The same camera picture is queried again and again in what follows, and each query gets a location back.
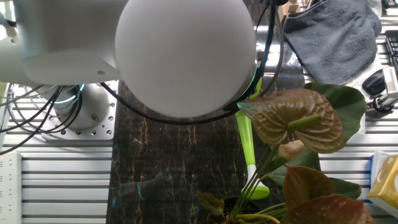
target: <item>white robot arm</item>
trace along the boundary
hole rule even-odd
[[[18,43],[0,80],[79,85],[122,78],[154,111],[208,114],[252,82],[256,36],[242,0],[14,0]]]

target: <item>yellow box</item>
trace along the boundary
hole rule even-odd
[[[398,155],[386,159],[369,191],[368,199],[398,218]]]

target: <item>anthurium leaf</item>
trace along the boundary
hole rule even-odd
[[[280,224],[376,224],[363,202],[343,195],[320,197],[288,211]]]
[[[348,86],[308,83],[304,88],[322,94],[336,111],[343,125],[345,143],[358,132],[367,105],[362,93]]]
[[[362,188],[358,184],[354,184],[345,180],[330,178],[335,184],[336,193],[347,196],[352,199],[357,199],[361,195]]]
[[[267,144],[285,144],[292,133],[315,152],[336,152],[344,146],[337,114],[328,100],[315,91],[285,90],[238,105]]]
[[[211,214],[215,216],[222,215],[224,212],[224,201],[215,198],[210,193],[199,193],[197,192],[198,201],[200,205],[208,210]]]
[[[284,197],[288,211],[315,198],[332,194],[336,194],[335,185],[321,172],[307,167],[287,167]]]
[[[272,159],[268,166],[267,172],[270,173],[284,165],[289,160],[296,158],[306,148],[307,147],[300,140],[291,141],[287,144],[280,145],[277,155]]]
[[[313,167],[317,158],[318,154],[316,152],[310,149],[306,149],[302,153],[300,153],[296,158],[286,162],[286,165],[291,167],[295,166]],[[286,173],[287,173],[286,166],[281,166],[278,169],[269,173],[268,176],[275,183],[283,187],[285,184]]]

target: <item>gray towel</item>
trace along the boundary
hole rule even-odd
[[[289,44],[320,83],[344,84],[372,64],[380,32],[366,0],[322,0],[284,24]]]

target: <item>black cable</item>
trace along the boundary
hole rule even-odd
[[[28,92],[24,93],[24,94],[21,95],[21,96],[15,97],[15,98],[13,98],[12,100],[6,101],[5,103],[0,103],[0,107],[6,106],[6,105],[8,105],[8,104],[10,104],[10,103],[14,103],[14,102],[16,102],[17,100],[20,100],[20,99],[22,99],[22,98],[29,97],[29,95],[30,95],[31,93],[33,93],[34,91],[38,90],[39,88],[42,88],[43,86],[44,86],[44,85],[37,86],[37,87],[35,87],[34,89],[32,89],[31,91],[28,91]]]
[[[9,87],[9,89],[8,89],[8,92],[9,92],[9,93],[8,93],[8,96],[12,96],[12,95],[10,95],[10,93],[11,93],[11,85],[10,85],[10,87]],[[8,114],[10,115],[10,118],[11,118],[12,122],[14,122],[14,123],[16,123],[17,125],[19,125],[19,122],[18,122],[17,119],[15,118],[14,113],[11,112],[11,109],[10,109],[11,104],[7,105],[6,107],[7,107],[7,111],[8,111]],[[23,127],[23,126],[21,126],[20,128],[21,128],[22,130],[24,130],[24,131],[29,132],[29,133],[34,132],[34,130],[29,130],[29,129]]]
[[[262,17],[264,16],[267,8],[268,8],[268,6],[266,6],[266,8],[264,9],[260,19],[262,19]],[[164,123],[164,124],[192,125],[192,124],[205,124],[205,123],[210,123],[210,122],[213,122],[213,121],[217,121],[217,120],[220,120],[220,119],[227,118],[227,117],[229,117],[231,115],[234,115],[236,112],[239,111],[239,108],[237,107],[236,103],[239,102],[239,101],[245,100],[249,95],[251,95],[252,94],[252,90],[255,89],[256,85],[258,84],[258,81],[264,75],[264,69],[265,69],[265,66],[266,66],[266,62],[268,60],[269,49],[270,49],[271,43],[272,43],[272,36],[274,35],[276,10],[277,10],[276,9],[276,0],[271,0],[270,23],[268,25],[266,47],[264,49],[264,55],[263,55],[263,58],[261,60],[260,67],[256,70],[256,74],[254,74],[253,82],[250,84],[250,86],[247,88],[247,90],[237,100],[233,101],[231,104],[229,104],[226,107],[230,111],[225,113],[225,114],[222,114],[222,115],[219,115],[219,116],[215,116],[213,118],[203,119],[201,121],[169,121],[169,120],[165,120],[165,119],[158,119],[158,118],[154,118],[154,117],[148,116],[148,115],[140,112],[139,110],[133,108],[131,105],[129,105],[127,102],[125,102],[120,96],[118,96],[113,90],[111,90],[110,87],[107,86],[107,84],[102,82],[101,85],[106,89],[106,91],[108,91],[113,97],[115,97],[115,99],[117,99],[122,105],[124,105],[125,107],[127,107],[131,111],[137,113],[138,115],[140,115],[140,116],[142,116],[144,118],[147,118],[149,120],[152,120],[152,121],[156,121],[156,122],[160,122],[160,123]]]
[[[79,116],[79,114],[80,114],[81,107],[83,106],[83,96],[82,96],[81,94],[79,94],[79,100],[78,100],[78,102],[79,102],[79,106],[78,106],[77,111],[75,112],[75,116],[72,118],[72,120],[70,120],[70,122],[69,122],[67,125],[65,125],[65,127],[63,127],[61,130],[54,131],[54,132],[52,132],[52,133],[58,133],[58,132],[61,132],[61,131],[65,130],[65,129],[69,128],[69,126],[76,120],[76,118],[77,118],[77,117]]]
[[[271,89],[272,85],[275,83],[276,79],[279,76],[280,70],[282,69],[282,62],[284,60],[284,33],[282,30],[282,24],[280,23],[278,12],[276,12],[275,19],[276,19],[276,26],[278,28],[278,33],[279,33],[279,35],[278,35],[279,45],[280,45],[279,61],[276,66],[276,70],[275,70],[274,76],[272,77],[272,80],[268,83],[267,87],[260,92],[260,94],[259,94],[260,97],[263,97]]]
[[[266,14],[266,11],[267,11],[268,7],[269,7],[269,5],[266,5],[266,7],[264,8],[264,10],[263,10],[262,13],[261,13],[261,16],[260,16],[259,21],[257,22],[256,34],[257,34],[257,30],[258,30],[258,28],[259,28],[259,26],[260,26],[260,23],[261,23],[261,21],[262,21],[262,18],[263,18],[264,15]]]
[[[394,109],[394,106],[390,106],[389,108],[380,108],[380,107],[378,107],[377,100],[381,96],[382,95],[378,95],[377,97],[375,97],[375,99],[373,99],[373,102],[372,102],[373,109],[375,109],[376,111],[378,111],[380,113],[389,113],[390,111],[392,111],[392,109]]]
[[[40,123],[39,127],[32,134],[30,134],[27,138],[25,138],[23,141],[21,141],[19,144],[15,145],[14,147],[7,149],[3,152],[0,152],[0,156],[6,154],[8,152],[12,152],[13,150],[21,147],[23,144],[25,144],[27,141],[29,141],[31,138],[33,138],[39,132],[40,128],[43,127],[45,121],[47,120],[48,116],[50,115],[50,112],[51,112],[52,107],[54,106],[55,100],[61,94],[61,90],[62,90],[62,87],[59,87],[58,90],[54,93],[54,95],[53,95],[54,98],[52,97],[53,99],[51,99],[52,102],[51,102],[50,108],[47,111],[47,113],[45,114],[45,117],[44,117],[43,121]]]
[[[59,90],[62,90],[62,89],[63,89],[63,87],[59,87],[58,90],[57,90],[57,93],[59,92]],[[42,109],[40,109],[35,115],[33,115],[32,117],[30,117],[30,118],[27,119],[26,121],[23,121],[22,123],[19,123],[19,124],[13,126],[13,127],[6,128],[6,129],[2,129],[2,130],[0,130],[0,133],[4,133],[4,132],[7,132],[7,131],[14,130],[14,129],[16,129],[16,128],[20,128],[21,126],[27,124],[28,122],[33,121],[33,119],[35,119],[36,117],[38,117],[38,115],[41,114],[41,112],[50,104],[50,102],[54,100],[55,96],[58,97],[58,95],[56,95],[56,94],[54,93],[54,94],[52,95],[51,99],[49,99],[48,102],[46,102],[46,104],[44,104],[44,106],[42,107]]]
[[[205,124],[205,123],[209,123],[209,122],[213,122],[213,121],[217,121],[219,119],[224,119],[227,118],[231,115],[234,115],[236,112],[239,111],[239,109],[235,109],[232,111],[229,111],[225,114],[219,115],[219,116],[215,116],[214,118],[208,118],[208,119],[203,119],[201,121],[169,121],[169,120],[165,120],[165,119],[158,119],[158,118],[154,118],[151,116],[148,116],[144,113],[142,113],[141,111],[133,108],[132,106],[130,106],[127,102],[125,102],[119,95],[117,95],[113,90],[110,89],[110,87],[105,84],[105,83],[101,83],[101,85],[105,88],[106,91],[108,91],[113,97],[115,97],[115,99],[117,99],[122,105],[124,105],[125,107],[129,108],[131,111],[133,111],[134,113],[143,116],[144,118],[147,118],[149,120],[152,121],[156,121],[159,123],[164,123],[164,124],[174,124],[174,125],[192,125],[192,124]]]
[[[67,128],[72,124],[72,122],[74,122],[74,120],[76,119],[76,117],[78,116],[78,114],[79,114],[79,112],[80,112],[80,110],[81,110],[82,98],[81,98],[80,96],[81,96],[80,92],[79,92],[78,94],[76,94],[76,97],[79,97],[79,99],[78,99],[79,102],[76,102],[76,103],[72,106],[72,109],[70,110],[70,113],[69,113],[68,117],[67,117],[64,121],[62,121],[61,124],[60,124],[59,126],[57,126],[57,127],[55,127],[55,128],[52,128],[52,129],[49,129],[49,130],[40,130],[38,133],[48,133],[48,134],[51,134],[51,133],[59,133],[59,132],[65,130],[65,129],[67,129]],[[19,113],[19,116],[21,116],[21,118],[22,118],[24,121],[26,121],[26,118],[24,117],[24,115],[23,115],[22,112],[20,111],[20,109],[19,109],[19,107],[18,107],[18,105],[17,105],[16,102],[14,103],[14,106],[15,106],[15,109],[17,110],[17,112]],[[8,108],[8,110],[9,110],[11,119],[13,119],[13,122],[15,122],[16,124],[18,124],[18,122],[17,122],[16,120],[14,121],[15,117],[14,117],[13,114],[11,114],[11,111],[10,111],[9,108]],[[58,130],[58,131],[55,131],[56,129],[61,128],[63,125],[65,125],[65,124],[69,121],[69,119],[70,119],[74,114],[75,114],[75,117],[74,117],[64,128],[62,128],[62,129],[60,129],[60,130]],[[31,125],[33,128],[38,128],[37,126],[35,126],[34,124],[32,124],[32,123],[30,123],[30,122],[28,122],[28,124]],[[24,131],[33,132],[32,130],[29,130],[29,129],[23,127],[23,126],[21,126],[21,128],[22,128]]]
[[[253,91],[256,89],[258,82],[264,75],[264,70],[265,70],[266,63],[268,60],[268,55],[269,55],[269,49],[270,49],[271,43],[272,43],[272,36],[274,35],[275,12],[276,12],[275,1],[276,0],[271,0],[271,15],[270,16],[272,16],[272,15],[274,15],[274,16],[270,17],[270,22],[268,25],[268,32],[267,32],[267,39],[266,39],[266,47],[264,49],[260,67],[256,69],[256,73],[254,74],[253,81],[250,83],[250,85],[248,86],[246,91],[238,99],[234,100],[232,103],[230,103],[228,106],[226,106],[225,107],[226,110],[236,109],[238,107],[237,103],[239,103],[240,101],[246,100],[249,96],[251,96],[253,94]],[[257,23],[258,26],[261,23],[262,17],[266,13],[268,7],[269,6],[267,5],[264,8],[262,15]]]
[[[10,21],[10,20],[7,19],[7,23],[8,23],[8,25],[10,25],[11,27],[17,27],[17,22],[15,22],[15,21]]]

